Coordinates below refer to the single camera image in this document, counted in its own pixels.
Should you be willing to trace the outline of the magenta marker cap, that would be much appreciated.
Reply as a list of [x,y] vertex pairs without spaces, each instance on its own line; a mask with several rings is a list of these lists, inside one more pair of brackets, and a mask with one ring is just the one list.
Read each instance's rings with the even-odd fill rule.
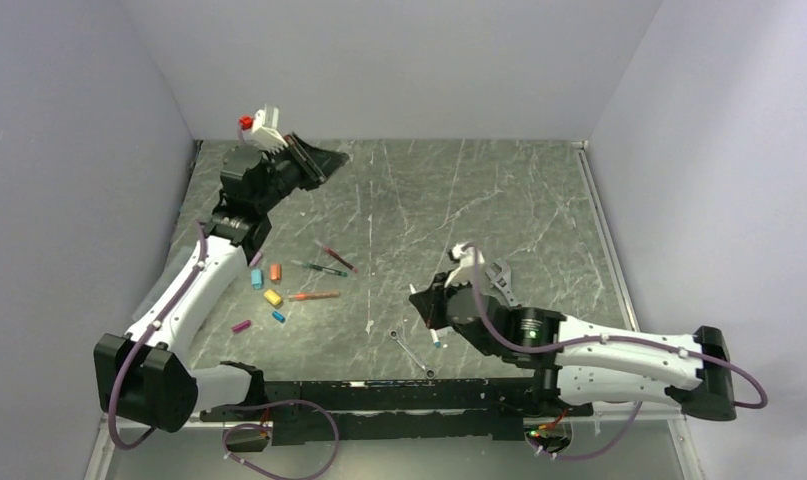
[[243,321],[243,322],[240,322],[240,323],[238,323],[238,324],[236,324],[236,325],[232,326],[232,327],[231,327],[231,331],[232,331],[234,334],[241,333],[241,332],[243,332],[243,331],[247,330],[247,329],[248,329],[248,328],[249,328],[251,325],[252,325],[252,321],[251,321],[251,320],[245,320],[245,321]]

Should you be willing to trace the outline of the blue highlighter cap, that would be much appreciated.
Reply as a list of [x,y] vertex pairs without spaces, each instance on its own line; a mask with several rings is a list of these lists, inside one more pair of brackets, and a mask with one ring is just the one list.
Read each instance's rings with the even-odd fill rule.
[[260,269],[254,268],[250,271],[250,282],[254,290],[261,290],[263,288],[264,277]]

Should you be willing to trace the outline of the yellow highlighter cap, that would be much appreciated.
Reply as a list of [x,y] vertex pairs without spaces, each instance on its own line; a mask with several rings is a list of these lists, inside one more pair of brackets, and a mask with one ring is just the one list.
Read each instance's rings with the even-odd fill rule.
[[279,308],[283,304],[283,298],[273,289],[267,289],[263,293],[265,301],[274,308]]

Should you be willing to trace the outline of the blue capped white marker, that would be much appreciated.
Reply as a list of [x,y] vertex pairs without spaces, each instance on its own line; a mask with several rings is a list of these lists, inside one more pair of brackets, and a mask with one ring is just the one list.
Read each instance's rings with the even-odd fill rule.
[[442,347],[442,341],[440,340],[437,331],[433,330],[433,329],[430,329],[429,332],[430,332],[431,341],[432,341],[433,345],[436,348],[441,348]]

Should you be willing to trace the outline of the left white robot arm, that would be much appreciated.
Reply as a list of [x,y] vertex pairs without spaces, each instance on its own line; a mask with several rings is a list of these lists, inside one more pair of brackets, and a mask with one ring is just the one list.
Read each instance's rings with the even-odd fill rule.
[[213,408],[227,406],[243,420],[265,409],[261,369],[235,361],[192,369],[188,351],[225,289],[261,251],[270,212],[292,192],[323,185],[349,157],[288,134],[282,147],[239,145],[224,160],[218,202],[196,225],[176,277],[124,334],[105,334],[94,347],[99,403],[112,426],[123,418],[175,432]]

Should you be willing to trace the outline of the pink highlighter cap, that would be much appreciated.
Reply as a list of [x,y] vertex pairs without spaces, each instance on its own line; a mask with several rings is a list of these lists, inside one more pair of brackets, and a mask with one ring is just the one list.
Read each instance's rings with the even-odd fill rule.
[[250,268],[255,268],[259,262],[262,260],[264,252],[262,250],[257,251],[254,256],[251,258],[248,266]]

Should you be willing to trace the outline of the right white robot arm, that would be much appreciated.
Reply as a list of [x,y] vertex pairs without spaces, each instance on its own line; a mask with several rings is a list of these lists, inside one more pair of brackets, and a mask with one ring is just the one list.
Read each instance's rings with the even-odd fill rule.
[[736,417],[729,352],[718,328],[659,335],[606,327],[507,306],[471,284],[449,284],[444,273],[408,300],[427,328],[450,329],[482,355],[533,371],[539,381],[530,401],[543,415],[595,402],[650,402],[702,420]]

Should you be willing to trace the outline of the orange highlighter cap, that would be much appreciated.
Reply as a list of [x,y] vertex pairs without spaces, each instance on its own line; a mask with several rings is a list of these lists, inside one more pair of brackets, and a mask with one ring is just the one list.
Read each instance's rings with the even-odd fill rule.
[[282,265],[278,263],[269,266],[269,279],[271,282],[278,284],[282,281]]

